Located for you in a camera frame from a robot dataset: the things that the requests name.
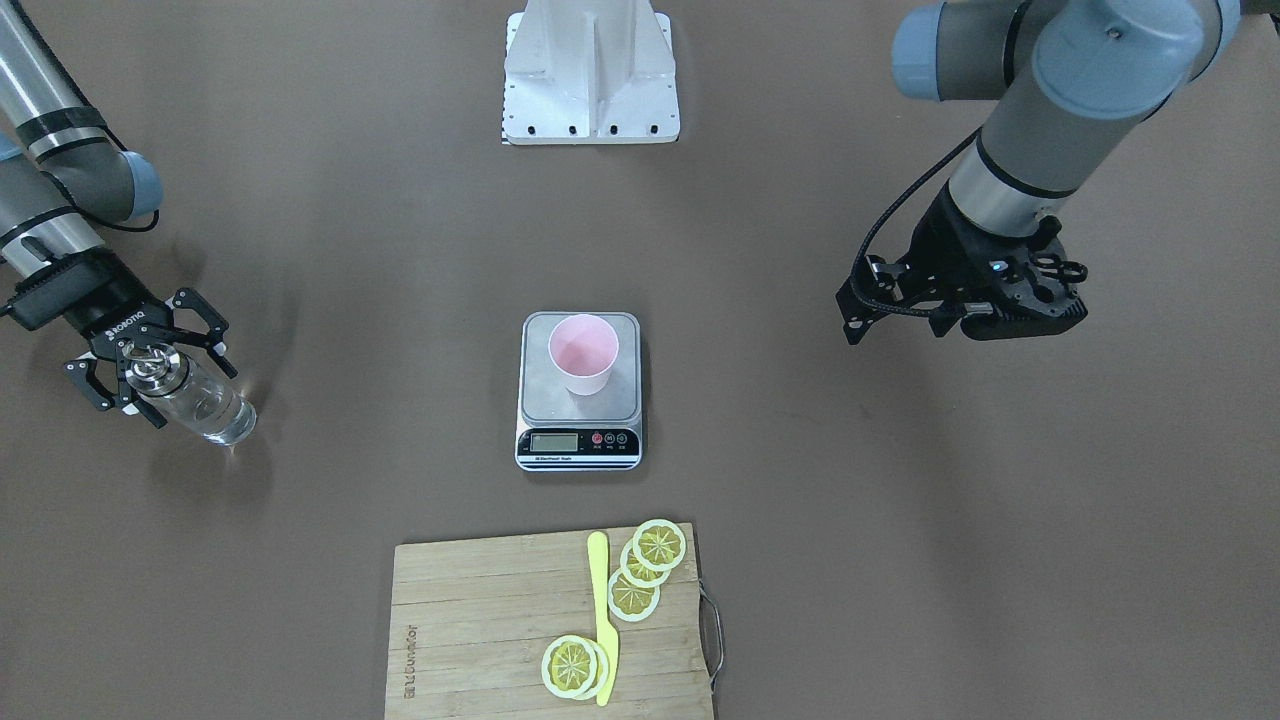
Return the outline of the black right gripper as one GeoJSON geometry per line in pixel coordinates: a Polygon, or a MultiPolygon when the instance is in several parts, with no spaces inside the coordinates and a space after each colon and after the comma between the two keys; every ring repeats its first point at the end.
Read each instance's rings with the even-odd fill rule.
{"type": "Polygon", "coordinates": [[[127,340],[201,348],[227,378],[238,377],[227,359],[224,334],[229,323],[195,288],[179,288],[164,302],[111,250],[84,250],[61,258],[49,250],[10,250],[8,261],[26,277],[8,301],[8,314],[27,331],[63,318],[86,340],[90,351],[64,363],[64,372],[99,411],[120,409],[143,416],[157,429],[168,424],[125,379],[127,340]],[[198,316],[205,329],[180,327],[175,314],[183,311],[198,316]],[[99,379],[100,361],[114,366],[115,389],[99,379]]]}

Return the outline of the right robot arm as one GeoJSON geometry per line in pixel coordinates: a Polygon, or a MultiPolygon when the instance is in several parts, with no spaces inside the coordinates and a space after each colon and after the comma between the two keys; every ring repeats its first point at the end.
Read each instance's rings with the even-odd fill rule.
{"type": "Polygon", "coordinates": [[[160,299],[101,229],[151,231],[163,186],[83,95],[18,1],[1,5],[3,261],[20,277],[3,314],[27,331],[63,319],[87,343],[65,364],[100,411],[243,439],[253,406],[232,386],[228,324],[197,291],[160,299]]]}

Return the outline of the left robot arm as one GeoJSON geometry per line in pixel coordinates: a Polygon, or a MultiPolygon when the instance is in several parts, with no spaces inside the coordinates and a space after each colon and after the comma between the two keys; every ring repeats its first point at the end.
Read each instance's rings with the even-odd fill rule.
{"type": "Polygon", "coordinates": [[[947,155],[943,183],[895,263],[858,250],[837,291],[858,345],[892,315],[979,341],[1061,334],[1087,316],[1085,265],[1059,209],[1107,155],[1226,51],[1275,1],[940,1],[910,12],[891,47],[908,97],[992,100],[947,155]]]}

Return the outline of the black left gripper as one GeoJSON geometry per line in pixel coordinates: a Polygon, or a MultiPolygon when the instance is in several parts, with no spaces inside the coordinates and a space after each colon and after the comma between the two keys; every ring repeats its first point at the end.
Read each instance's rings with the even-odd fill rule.
{"type": "Polygon", "coordinates": [[[846,341],[856,346],[891,311],[940,301],[931,320],[937,336],[954,325],[972,340],[1015,340],[1061,334],[1088,314],[1076,286],[1088,269],[1068,259],[1062,229],[1048,217],[1025,238],[991,234],[970,223],[947,190],[941,190],[916,224],[902,263],[879,255],[856,260],[836,292],[846,341]],[[905,274],[905,301],[899,279],[905,274]]]}

